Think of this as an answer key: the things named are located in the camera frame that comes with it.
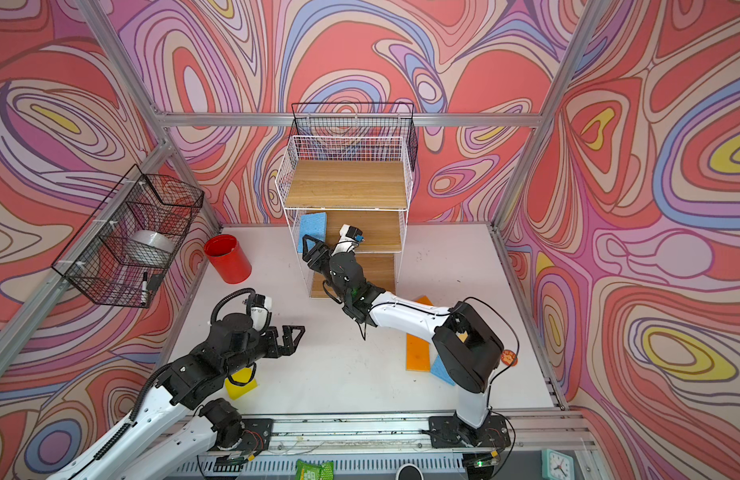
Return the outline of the blue sponge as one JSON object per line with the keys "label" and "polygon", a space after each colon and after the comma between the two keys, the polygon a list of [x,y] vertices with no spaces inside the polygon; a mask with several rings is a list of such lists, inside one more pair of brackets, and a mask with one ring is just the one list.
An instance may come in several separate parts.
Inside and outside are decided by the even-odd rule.
{"label": "blue sponge", "polygon": [[298,235],[296,239],[297,252],[301,254],[304,250],[308,250],[309,246],[304,247],[303,241],[306,236],[316,238],[320,241],[325,241],[327,230],[327,213],[316,212],[316,213],[305,213],[300,218],[300,224],[298,227]]}

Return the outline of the yellow thick sponge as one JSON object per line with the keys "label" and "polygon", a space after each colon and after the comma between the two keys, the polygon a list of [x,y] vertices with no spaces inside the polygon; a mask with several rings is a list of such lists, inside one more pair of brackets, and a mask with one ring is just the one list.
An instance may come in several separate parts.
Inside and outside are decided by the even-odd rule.
{"label": "yellow thick sponge", "polygon": [[241,398],[258,386],[255,378],[256,368],[256,365],[246,367],[226,378],[224,386],[231,400]]}

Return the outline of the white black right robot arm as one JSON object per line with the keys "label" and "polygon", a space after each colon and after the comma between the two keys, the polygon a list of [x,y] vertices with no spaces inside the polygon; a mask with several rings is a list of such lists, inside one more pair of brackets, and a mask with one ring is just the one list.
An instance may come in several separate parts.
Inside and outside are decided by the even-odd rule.
{"label": "white black right robot arm", "polygon": [[403,299],[366,279],[355,248],[360,237],[343,237],[335,247],[305,235],[302,259],[322,275],[323,290],[342,307],[343,313],[366,332],[368,326],[398,330],[431,344],[444,370],[458,387],[455,413],[431,416],[424,431],[434,448],[480,448],[491,443],[503,449],[509,440],[498,440],[500,427],[492,415],[492,382],[513,361],[498,334],[473,306],[480,300],[467,297],[452,307],[434,307]]}

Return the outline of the blue flat sponge near arm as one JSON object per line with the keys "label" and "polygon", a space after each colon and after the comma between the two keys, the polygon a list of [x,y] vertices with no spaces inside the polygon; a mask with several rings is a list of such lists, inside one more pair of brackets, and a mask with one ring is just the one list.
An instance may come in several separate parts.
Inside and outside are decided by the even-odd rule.
{"label": "blue flat sponge near arm", "polygon": [[430,373],[448,385],[454,386],[455,382],[448,374],[442,358],[437,356],[430,367]]}

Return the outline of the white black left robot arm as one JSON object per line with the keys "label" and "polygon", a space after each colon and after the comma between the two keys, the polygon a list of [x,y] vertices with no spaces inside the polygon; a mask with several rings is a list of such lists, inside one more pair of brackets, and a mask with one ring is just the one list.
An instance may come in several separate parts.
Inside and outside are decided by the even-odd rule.
{"label": "white black left robot arm", "polygon": [[213,448],[240,449],[250,440],[248,456],[264,451],[261,433],[216,394],[227,384],[241,384],[235,373],[297,351],[304,327],[272,325],[269,303],[252,288],[223,297],[211,311],[206,339],[157,368],[131,411],[54,478],[162,479],[187,458]]}

